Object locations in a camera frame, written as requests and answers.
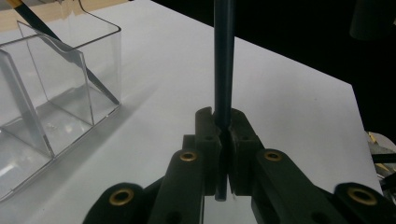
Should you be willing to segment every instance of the black pen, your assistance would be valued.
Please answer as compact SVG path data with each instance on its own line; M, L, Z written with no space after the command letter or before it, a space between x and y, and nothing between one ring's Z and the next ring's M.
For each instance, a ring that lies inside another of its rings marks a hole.
M37 31L49 35L50 37L57 39L62 42L62 40L51 31L51 29L44 23L37 15L26 6L22 0L7 0L7 2L18 12L33 28ZM87 77L108 99L110 99L114 104L119 105L120 101L103 85L103 83L93 74L93 72L87 68Z

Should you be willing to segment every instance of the clear plastic container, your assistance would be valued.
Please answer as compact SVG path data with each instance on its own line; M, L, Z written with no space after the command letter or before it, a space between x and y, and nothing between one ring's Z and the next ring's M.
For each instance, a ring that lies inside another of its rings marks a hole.
M62 42L22 21L0 33L15 36L0 43L0 201L120 107L120 27L79 1L52 4Z

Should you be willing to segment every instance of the black rod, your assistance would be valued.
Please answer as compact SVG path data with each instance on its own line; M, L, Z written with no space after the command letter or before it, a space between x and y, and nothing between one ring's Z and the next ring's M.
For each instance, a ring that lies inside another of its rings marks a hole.
M233 93L234 0L215 0L215 123L223 134L231 125ZM217 201L227 199L227 144L219 158Z
M372 154L373 163L396 163L396 153Z

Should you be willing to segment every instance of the white table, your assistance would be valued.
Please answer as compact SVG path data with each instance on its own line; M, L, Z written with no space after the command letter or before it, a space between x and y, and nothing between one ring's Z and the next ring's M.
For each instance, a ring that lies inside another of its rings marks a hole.
M194 113L214 102L213 28L147 0L95 15L122 28L120 111L26 189L0 203L0 223L81 223L120 182L164 175ZM233 107L266 147L286 152L327 191L357 182L380 191L351 86L235 39ZM249 197L205 200L205 223L256 223Z

